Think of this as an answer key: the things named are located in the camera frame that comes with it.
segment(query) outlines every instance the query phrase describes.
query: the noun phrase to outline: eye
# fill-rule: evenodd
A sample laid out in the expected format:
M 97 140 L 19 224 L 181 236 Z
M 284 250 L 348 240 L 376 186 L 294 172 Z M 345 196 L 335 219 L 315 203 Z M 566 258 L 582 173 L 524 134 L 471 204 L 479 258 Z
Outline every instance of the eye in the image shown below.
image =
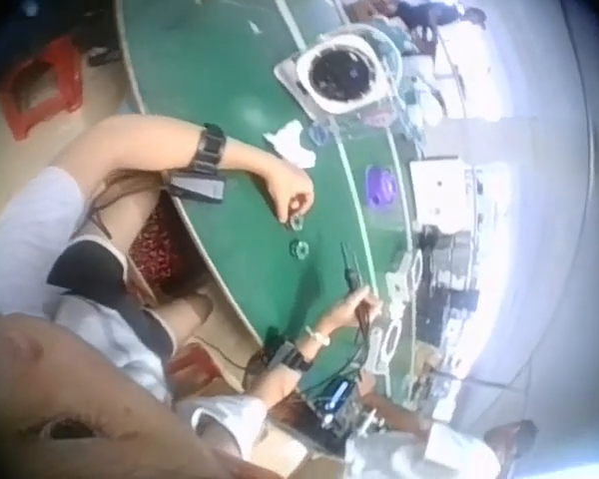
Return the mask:
M 43 440 L 88 439 L 106 437 L 102 428 L 89 418 L 62 416 L 40 421 L 21 431 L 24 437 Z
M 51 421 L 46 424 L 40 431 L 41 439 L 86 439 L 89 437 L 96 437 L 96 433 L 84 422 L 65 418 L 56 421 Z

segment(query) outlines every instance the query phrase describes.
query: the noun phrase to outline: small green component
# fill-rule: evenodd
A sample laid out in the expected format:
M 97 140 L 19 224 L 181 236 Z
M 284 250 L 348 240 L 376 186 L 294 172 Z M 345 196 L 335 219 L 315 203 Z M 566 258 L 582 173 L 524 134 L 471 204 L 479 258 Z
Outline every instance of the small green component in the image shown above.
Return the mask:
M 289 226 L 294 232 L 300 232 L 303 229 L 303 216 L 299 213 L 291 215 L 289 218 Z
M 299 260 L 305 260 L 310 253 L 310 248 L 306 241 L 295 239 L 291 242 L 291 256 Z

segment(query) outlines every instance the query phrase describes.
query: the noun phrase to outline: red plastic stool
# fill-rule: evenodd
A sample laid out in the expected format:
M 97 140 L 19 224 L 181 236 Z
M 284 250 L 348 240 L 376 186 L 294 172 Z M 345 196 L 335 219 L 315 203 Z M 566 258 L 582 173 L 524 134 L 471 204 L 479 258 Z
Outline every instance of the red plastic stool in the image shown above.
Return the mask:
M 39 105 L 21 111 L 14 92 L 14 83 L 27 67 L 34 63 L 51 66 L 56 78 L 58 95 Z M 82 106 L 82 64 L 80 54 L 69 37 L 51 42 L 44 52 L 14 69 L 0 84 L 0 104 L 13 138 L 24 140 L 29 130 L 40 122 L 66 110 L 73 112 Z
M 211 355 L 199 343 L 188 344 L 167 366 L 174 399 L 188 396 L 222 377 Z

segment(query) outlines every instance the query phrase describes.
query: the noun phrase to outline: shorts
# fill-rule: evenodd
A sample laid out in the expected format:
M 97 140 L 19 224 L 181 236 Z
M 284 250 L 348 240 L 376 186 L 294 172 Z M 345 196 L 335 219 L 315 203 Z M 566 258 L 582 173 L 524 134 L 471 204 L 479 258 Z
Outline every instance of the shorts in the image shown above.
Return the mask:
M 169 328 L 152 311 L 142 308 L 126 287 L 127 262 L 105 239 L 82 236 L 60 254 L 49 283 L 118 311 L 133 332 L 162 361 L 176 351 Z

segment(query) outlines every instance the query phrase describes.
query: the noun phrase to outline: hand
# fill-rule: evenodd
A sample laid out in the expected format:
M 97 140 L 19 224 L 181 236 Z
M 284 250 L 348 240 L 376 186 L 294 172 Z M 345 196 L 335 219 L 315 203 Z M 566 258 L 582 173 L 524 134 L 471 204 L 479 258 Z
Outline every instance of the hand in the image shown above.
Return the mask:
M 321 318 L 317 327 L 328 334 L 341 327 L 358 327 L 359 323 L 355 317 L 358 308 L 362 308 L 368 314 L 368 322 L 372 323 L 381 313 L 381 307 L 381 301 L 370 292 L 370 287 L 364 286 L 333 306 Z
M 392 14 L 392 13 L 395 13 L 397 11 L 397 2 L 386 0 L 386 1 L 381 2 L 381 3 L 383 3 L 383 8 L 384 8 L 384 11 L 386 13 Z
M 357 390 L 359 396 L 364 397 L 372 392 L 375 388 L 375 376 L 368 371 L 362 371 L 359 374 L 359 380 L 357 381 Z
M 292 214 L 308 213 L 314 201 L 314 192 L 312 180 L 304 170 L 278 161 L 267 171 L 265 180 L 281 223 L 286 223 Z

